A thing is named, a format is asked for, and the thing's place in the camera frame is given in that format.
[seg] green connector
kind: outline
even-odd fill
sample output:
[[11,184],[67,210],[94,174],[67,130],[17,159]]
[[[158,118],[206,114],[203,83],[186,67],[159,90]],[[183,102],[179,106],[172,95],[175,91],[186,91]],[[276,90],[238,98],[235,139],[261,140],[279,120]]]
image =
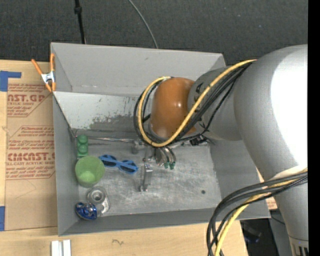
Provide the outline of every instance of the green connector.
[[76,140],[78,159],[87,156],[89,150],[88,137],[86,135],[79,135]]
[[173,170],[175,168],[176,162],[171,162],[170,163],[170,170]]

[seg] wire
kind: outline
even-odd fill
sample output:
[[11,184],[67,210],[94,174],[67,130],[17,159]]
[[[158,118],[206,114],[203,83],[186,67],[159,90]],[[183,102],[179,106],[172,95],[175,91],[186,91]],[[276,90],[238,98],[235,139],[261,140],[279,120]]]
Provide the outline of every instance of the wire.
[[298,185],[302,185],[302,184],[305,184],[305,183],[307,183],[307,182],[308,182],[308,175],[305,175],[305,177],[300,178],[300,179],[298,179],[298,180],[296,180],[296,181],[293,181],[293,182],[290,183],[290,184],[282,185],[282,187],[280,187],[280,188],[279,188],[278,190],[276,190],[275,192],[272,192],[272,193],[270,193],[270,194],[268,194],[268,195],[264,195],[264,196],[262,196],[262,197],[260,197],[260,198],[257,198],[257,199],[255,199],[255,200],[252,200],[252,201],[250,201],[250,202],[243,203],[243,204],[239,205],[238,207],[234,208],[233,210],[231,210],[230,212],[228,212],[228,213],[226,214],[226,216],[224,217],[224,219],[222,220],[221,224],[219,225],[219,228],[218,228],[218,230],[217,230],[216,236],[213,238],[213,240],[212,240],[212,242],[210,243],[210,245],[208,245],[208,255],[213,256],[213,253],[212,253],[212,251],[211,251],[212,246],[213,246],[213,244],[218,243],[219,233],[221,232],[222,227],[223,227],[223,225],[225,224],[225,222],[227,221],[229,215],[231,215],[232,213],[234,213],[236,210],[242,208],[243,206],[246,206],[246,205],[249,205],[249,204],[252,204],[252,203],[255,203],[255,202],[259,202],[259,201],[265,200],[265,199],[267,199],[267,198],[274,197],[275,195],[278,195],[278,194],[280,194],[280,193],[282,193],[282,192],[284,192],[284,191],[286,191],[286,190],[288,190],[288,189],[290,189],[290,188],[292,188],[292,187],[295,187],[295,186],[298,186]]
[[159,78],[157,80],[155,80],[154,82],[152,82],[143,92],[142,97],[139,101],[139,105],[138,105],[138,126],[139,126],[139,130],[141,132],[142,137],[144,138],[144,140],[150,144],[153,147],[159,148],[159,147],[164,147],[168,144],[170,144],[178,135],[179,133],[184,129],[184,127],[187,125],[188,121],[190,120],[191,116],[193,115],[193,113],[195,112],[195,110],[197,109],[197,107],[199,106],[199,104],[201,103],[201,101],[203,100],[203,98],[207,95],[207,93],[209,92],[209,90],[216,84],[219,82],[220,79],[222,79],[225,75],[227,75],[228,73],[232,72],[233,70],[237,69],[238,67],[241,67],[247,63],[253,62],[255,61],[255,59],[251,59],[251,60],[246,60],[246,61],[242,61],[236,65],[233,65],[231,67],[229,67],[228,69],[226,69],[224,72],[222,72],[220,75],[218,75],[208,86],[207,88],[202,92],[202,94],[199,96],[199,98],[197,99],[197,101],[195,102],[195,104],[193,105],[193,107],[191,108],[190,112],[188,113],[188,115],[185,117],[185,119],[183,120],[182,124],[180,125],[180,127],[176,130],[176,132],[166,141],[161,142],[161,143],[157,143],[152,141],[145,133],[143,126],[142,126],[142,118],[141,118],[141,114],[142,114],[142,106],[144,103],[144,99],[147,95],[147,92],[154,86],[154,84],[156,83],[156,81],[159,80]]
[[286,225],[283,221],[281,221],[281,220],[279,220],[279,219],[277,219],[277,218],[275,218],[273,216],[271,216],[271,219],[275,220],[278,223],[281,223],[282,225]]
[[[238,79],[238,77],[240,77],[242,75],[242,73],[251,64],[252,63],[250,62],[250,63],[248,63],[248,64],[246,64],[244,66],[239,67],[240,70],[238,70],[238,71],[235,70],[235,71],[231,72],[229,75],[226,76],[226,78],[224,78],[222,80],[222,82],[220,84],[216,85],[215,91],[210,95],[209,99],[203,104],[201,109],[194,115],[192,120],[185,126],[185,128],[179,134],[179,136],[177,136],[177,139],[182,138],[201,119],[201,117],[208,110],[208,108],[212,105],[212,103],[225,91],[225,89],[227,87],[229,87],[229,86],[230,86],[230,88],[233,87],[233,85],[236,82],[236,80]],[[208,124],[206,125],[206,127],[204,127],[203,131],[199,134],[199,136],[203,135],[206,131],[208,131],[208,128],[209,128],[209,126],[210,126],[215,114],[217,113],[217,111],[219,110],[220,106],[225,101],[225,99],[226,99],[226,97],[228,96],[229,93],[230,93],[230,91],[227,91],[225,96],[222,98],[220,103],[217,105],[216,109],[213,111],[213,114],[210,117],[210,120],[209,120]]]
[[[277,184],[274,184],[272,185],[270,188],[274,188],[274,187],[283,187],[283,186],[286,186],[286,185],[292,185],[294,182],[297,182],[299,181],[298,179],[294,179],[294,180],[289,180],[289,181],[285,181],[285,182],[280,182],[280,183],[277,183]],[[263,193],[261,194],[256,194],[256,195],[253,195],[251,196],[247,201],[245,201],[244,205],[239,207],[231,216],[231,218],[227,221],[225,227],[223,228],[223,231],[221,233],[221,236],[219,238],[219,241],[216,245],[216,248],[215,248],[215,255],[218,255],[220,250],[221,250],[221,246],[222,246],[222,243],[227,235],[227,232],[229,230],[229,228],[231,227],[232,223],[234,222],[234,220],[240,215],[240,213],[249,206],[249,204],[253,201],[255,201],[256,199],[259,199],[259,198],[262,198],[264,196],[266,196],[266,192],[264,191]]]
[[142,21],[144,22],[144,25],[146,26],[146,28],[148,29],[151,37],[152,37],[152,40],[153,40],[153,43],[155,45],[155,48],[159,49],[158,47],[158,44],[156,42],[156,39],[154,37],[154,34],[152,33],[148,23],[146,22],[145,18],[143,17],[143,15],[141,14],[141,12],[139,11],[139,9],[136,7],[136,5],[132,2],[132,0],[128,0],[128,2],[133,6],[133,8],[136,10],[136,12],[139,14],[140,18],[142,19]]
[[75,7],[74,7],[74,13],[78,16],[78,23],[79,23],[79,28],[80,28],[80,34],[81,34],[81,42],[82,44],[86,44],[86,38],[85,38],[85,31],[84,31],[84,26],[82,23],[82,7],[80,6],[80,1],[79,0],[74,0],[75,1]]
[[[209,245],[211,243],[211,231],[212,231],[212,235],[213,237],[217,237],[218,233],[216,231],[216,221],[217,221],[217,217],[218,215],[225,209],[227,208],[229,205],[232,205],[240,200],[249,198],[253,195],[256,194],[260,194],[260,193],[265,193],[265,192],[273,192],[274,190],[277,190],[277,188],[263,188],[266,186],[272,186],[274,184],[278,184],[281,182],[286,182],[286,181],[290,181],[292,179],[301,179],[303,177],[305,177],[306,174],[305,173],[298,173],[298,174],[294,174],[291,176],[287,176],[287,177],[283,177],[283,178],[278,178],[278,179],[273,179],[273,180],[268,180],[262,183],[257,183],[257,184],[253,184],[241,189],[238,189],[237,191],[229,194],[228,196],[226,196],[215,208],[215,211],[209,221],[208,224],[208,228],[207,228],[207,232],[206,232],[206,242],[209,248]],[[211,256],[213,256],[213,253],[211,252],[211,250],[209,250],[209,254]]]

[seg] black cable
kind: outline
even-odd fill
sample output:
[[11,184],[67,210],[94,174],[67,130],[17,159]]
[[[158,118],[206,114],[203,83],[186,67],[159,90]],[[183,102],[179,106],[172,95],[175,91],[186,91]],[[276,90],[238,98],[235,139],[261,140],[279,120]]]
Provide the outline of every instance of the black cable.
[[273,219],[273,220],[275,220],[276,222],[279,222],[279,223],[281,223],[281,224],[283,224],[283,225],[286,225],[283,221],[281,221],[281,220],[279,220],[279,219],[277,219],[277,218],[275,218],[275,217],[273,217],[273,216],[271,216],[271,219]]
[[265,199],[268,199],[268,198],[271,198],[271,197],[274,197],[274,196],[276,196],[276,195],[278,195],[278,194],[280,194],[280,193],[282,193],[282,192],[284,192],[284,191],[286,191],[286,190],[288,190],[288,189],[291,189],[291,188],[293,188],[293,187],[295,187],[295,186],[299,186],[299,185],[305,184],[305,183],[307,183],[307,182],[308,182],[308,175],[307,175],[306,177],[303,177],[303,178],[300,178],[300,179],[298,179],[298,180],[296,180],[296,181],[293,181],[293,182],[290,183],[290,184],[283,185],[283,186],[279,187],[279,189],[278,189],[276,192],[272,192],[272,193],[270,193],[269,195],[264,195],[264,196],[262,196],[262,197],[260,197],[260,198],[258,198],[258,199],[255,199],[255,200],[253,200],[253,201],[251,201],[251,202],[243,203],[243,204],[237,206],[236,208],[234,208],[233,210],[231,210],[230,212],[228,212],[228,213],[226,214],[226,216],[223,218],[221,224],[219,225],[219,228],[218,228],[218,230],[216,231],[216,236],[213,238],[213,240],[211,241],[210,245],[207,244],[207,247],[208,247],[208,254],[207,254],[207,255],[208,255],[208,256],[214,256],[214,254],[213,254],[213,252],[212,252],[212,247],[213,247],[214,244],[217,244],[217,243],[218,243],[218,236],[219,236],[219,234],[220,234],[220,232],[221,232],[221,230],[222,230],[222,227],[224,226],[224,224],[225,224],[225,222],[227,221],[228,217],[229,217],[234,211],[236,211],[237,209],[239,209],[239,208],[241,208],[241,207],[243,207],[243,206],[250,205],[250,204],[253,204],[253,203],[256,203],[256,202],[259,202],[259,201],[262,201],[262,200],[265,200]]
[[[209,99],[202,105],[201,109],[194,115],[194,117],[191,119],[191,121],[185,126],[183,131],[177,136],[177,140],[183,137],[190,129],[200,120],[200,118],[204,115],[204,113],[208,110],[208,108],[212,105],[212,103],[225,91],[225,89],[229,86],[233,86],[235,81],[243,74],[243,72],[251,65],[251,63],[248,63],[244,66],[241,66],[234,71],[230,72],[223,80],[222,82],[215,88],[215,91],[210,95]],[[213,120],[215,114],[219,110],[220,106],[222,105],[223,101],[226,98],[223,97],[222,102],[216,107],[215,111],[210,117],[210,123]],[[208,130],[210,123],[206,125],[204,128],[204,131],[200,134],[202,135],[205,131]]]
[[81,34],[81,42],[82,44],[86,44],[86,38],[85,38],[85,31],[84,31],[84,26],[82,24],[82,7],[80,6],[80,1],[79,0],[74,0],[75,1],[75,7],[74,7],[74,13],[78,16],[78,23],[79,23],[79,28],[80,28],[80,34]]
[[159,49],[158,47],[158,44],[156,42],[156,39],[154,37],[154,34],[152,33],[148,23],[146,22],[145,18],[143,17],[143,15],[141,14],[141,12],[139,11],[139,9],[136,7],[136,5],[132,2],[132,0],[128,0],[128,2],[133,6],[133,8],[136,10],[136,12],[139,14],[140,18],[142,19],[142,21],[144,22],[144,25],[146,26],[146,28],[148,29],[151,37],[152,37],[152,40],[153,40],[153,43],[154,43],[154,46],[155,48]]
[[229,205],[231,205],[233,203],[236,203],[239,200],[243,200],[243,199],[249,198],[249,197],[251,197],[253,195],[260,194],[263,191],[267,192],[266,190],[260,189],[262,187],[272,186],[272,185],[275,185],[275,184],[278,184],[278,183],[287,182],[287,181],[294,180],[294,179],[301,179],[301,178],[305,177],[306,175],[307,175],[306,173],[299,173],[299,174],[294,174],[294,175],[291,175],[291,176],[288,176],[288,177],[283,177],[283,178],[278,178],[278,179],[265,181],[265,182],[262,182],[262,183],[253,184],[253,185],[238,189],[237,191],[235,191],[235,192],[229,194],[228,196],[226,196],[217,205],[217,207],[216,207],[216,209],[215,209],[215,211],[214,211],[214,213],[213,213],[213,215],[212,215],[212,217],[211,217],[211,219],[209,221],[208,228],[207,228],[207,233],[206,233],[207,244],[210,243],[211,231],[212,231],[213,237],[215,237],[217,235],[216,234],[216,228],[215,228],[217,217],[227,206],[229,206]]

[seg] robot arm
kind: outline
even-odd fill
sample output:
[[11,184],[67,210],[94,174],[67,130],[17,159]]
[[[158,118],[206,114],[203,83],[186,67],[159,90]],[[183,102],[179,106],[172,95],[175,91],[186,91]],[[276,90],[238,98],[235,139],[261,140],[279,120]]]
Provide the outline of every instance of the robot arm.
[[[307,59],[308,46],[298,45],[274,51],[254,61],[237,76],[236,80],[222,90],[194,128],[198,133],[214,140],[243,140],[265,180],[296,166],[306,168],[308,166]],[[181,91],[184,95],[187,91],[187,99],[180,99],[179,104],[174,99],[167,100],[166,105],[174,102],[173,109],[176,109],[187,101],[188,108],[180,108],[183,120],[199,95],[225,69],[205,73],[191,88],[182,86]],[[155,99],[161,86],[155,93]],[[163,108],[164,101],[159,102],[161,104],[153,106],[152,110]],[[158,115],[163,120],[155,118],[155,112],[151,112],[149,128],[155,136],[167,139],[153,130],[153,125],[158,125],[156,121],[163,123],[170,116],[168,114],[170,111],[163,112],[165,114]],[[173,131],[166,130],[167,126],[159,126],[161,127],[159,130],[167,131],[164,134],[169,137]],[[307,256],[309,254],[308,184],[289,189],[277,195],[275,200],[286,223],[293,255]]]

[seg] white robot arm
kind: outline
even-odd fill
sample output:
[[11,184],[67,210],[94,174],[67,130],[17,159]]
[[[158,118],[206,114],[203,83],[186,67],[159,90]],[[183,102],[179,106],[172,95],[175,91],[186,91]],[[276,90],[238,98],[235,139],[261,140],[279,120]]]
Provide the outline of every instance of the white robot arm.
[[[254,61],[236,80],[204,136],[243,140],[265,180],[296,166],[307,167],[307,71],[307,45],[283,48]],[[212,72],[195,82],[189,106],[197,94],[197,86],[202,83],[206,87],[217,75]],[[208,110],[203,115],[202,127],[211,114]],[[195,127],[203,130],[199,124]],[[275,200],[287,227],[293,255],[307,256],[308,184],[289,189]]]

